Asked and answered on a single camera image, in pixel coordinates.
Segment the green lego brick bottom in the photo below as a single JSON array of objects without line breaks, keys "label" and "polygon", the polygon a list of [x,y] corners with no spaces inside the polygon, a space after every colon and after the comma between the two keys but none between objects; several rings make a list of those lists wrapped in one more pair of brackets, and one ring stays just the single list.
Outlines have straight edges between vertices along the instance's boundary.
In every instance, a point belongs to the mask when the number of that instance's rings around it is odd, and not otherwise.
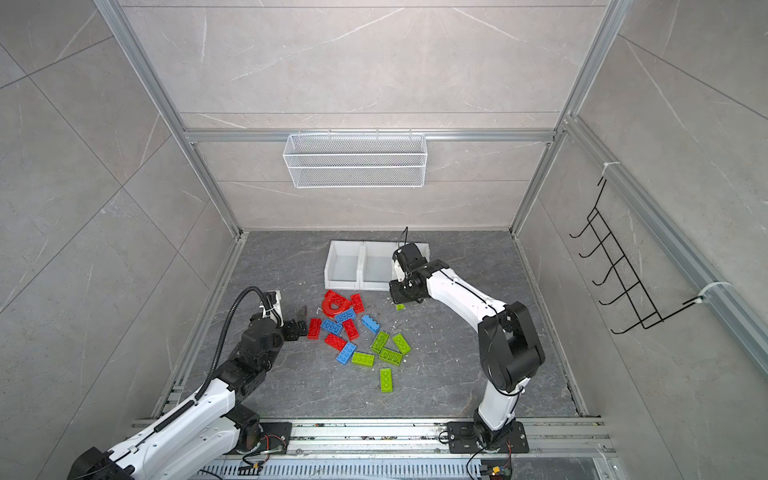
[{"label": "green lego brick bottom", "polygon": [[380,391],[382,393],[392,393],[394,390],[393,376],[390,368],[381,368],[379,370]]}]

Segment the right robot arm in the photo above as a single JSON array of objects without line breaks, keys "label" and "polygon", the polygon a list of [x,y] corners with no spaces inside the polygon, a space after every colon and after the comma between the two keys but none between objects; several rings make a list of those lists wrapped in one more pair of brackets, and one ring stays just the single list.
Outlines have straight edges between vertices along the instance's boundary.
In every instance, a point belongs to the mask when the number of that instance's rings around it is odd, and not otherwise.
[{"label": "right robot arm", "polygon": [[439,260],[395,260],[393,269],[396,278],[389,289],[394,302],[439,301],[476,331],[487,384],[474,414],[474,431],[484,442],[499,437],[514,421],[518,401],[546,359],[527,306],[486,295]]}]

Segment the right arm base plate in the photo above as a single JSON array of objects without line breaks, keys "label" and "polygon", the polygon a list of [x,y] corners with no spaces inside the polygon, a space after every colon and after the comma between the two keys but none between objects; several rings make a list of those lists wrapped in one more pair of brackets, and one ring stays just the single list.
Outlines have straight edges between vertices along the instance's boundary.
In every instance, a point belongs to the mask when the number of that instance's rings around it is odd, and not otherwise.
[{"label": "right arm base plate", "polygon": [[524,426],[514,420],[498,431],[488,430],[482,422],[449,422],[446,424],[449,451],[452,454],[529,453]]}]

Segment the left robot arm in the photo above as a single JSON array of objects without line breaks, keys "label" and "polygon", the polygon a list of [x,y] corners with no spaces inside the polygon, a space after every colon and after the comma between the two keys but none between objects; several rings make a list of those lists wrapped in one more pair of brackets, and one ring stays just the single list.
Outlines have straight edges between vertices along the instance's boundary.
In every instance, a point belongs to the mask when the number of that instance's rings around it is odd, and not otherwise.
[{"label": "left robot arm", "polygon": [[283,319],[279,292],[250,286],[236,300],[242,302],[250,293],[258,295],[260,311],[251,316],[228,357],[222,355],[226,338],[219,338],[202,385],[126,440],[81,454],[69,478],[189,479],[227,453],[248,457],[286,451],[290,426],[263,427],[244,401],[264,382],[284,343],[297,340],[306,329]]}]

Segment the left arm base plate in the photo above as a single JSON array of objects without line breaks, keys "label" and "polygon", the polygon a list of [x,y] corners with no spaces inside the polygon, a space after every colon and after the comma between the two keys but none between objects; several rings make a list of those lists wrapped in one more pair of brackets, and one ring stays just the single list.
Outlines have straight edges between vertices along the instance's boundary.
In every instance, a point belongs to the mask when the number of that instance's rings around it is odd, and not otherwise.
[{"label": "left arm base plate", "polygon": [[268,421],[254,424],[240,434],[235,449],[241,455],[286,453],[292,429],[291,422]]}]

